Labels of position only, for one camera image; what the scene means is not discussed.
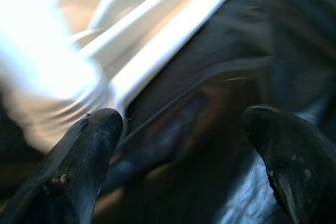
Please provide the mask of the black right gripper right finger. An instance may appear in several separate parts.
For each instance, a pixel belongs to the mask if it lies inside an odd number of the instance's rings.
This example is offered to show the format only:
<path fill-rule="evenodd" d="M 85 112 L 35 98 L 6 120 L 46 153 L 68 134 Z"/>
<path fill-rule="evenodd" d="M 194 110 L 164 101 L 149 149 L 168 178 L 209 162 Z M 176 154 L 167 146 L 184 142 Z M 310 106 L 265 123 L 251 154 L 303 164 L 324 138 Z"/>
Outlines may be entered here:
<path fill-rule="evenodd" d="M 266 105 L 243 113 L 274 196 L 294 223 L 335 223 L 335 145 L 311 123 Z"/>

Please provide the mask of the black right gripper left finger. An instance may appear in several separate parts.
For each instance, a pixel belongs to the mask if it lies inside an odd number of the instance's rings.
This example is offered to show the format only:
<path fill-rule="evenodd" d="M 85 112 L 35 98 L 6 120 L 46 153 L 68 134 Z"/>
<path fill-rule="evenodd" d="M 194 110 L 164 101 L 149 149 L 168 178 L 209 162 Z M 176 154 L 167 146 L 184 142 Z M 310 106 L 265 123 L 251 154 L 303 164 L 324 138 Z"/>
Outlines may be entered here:
<path fill-rule="evenodd" d="M 1 223 L 90 223 L 122 132 L 115 109 L 76 122 L 5 205 Z"/>

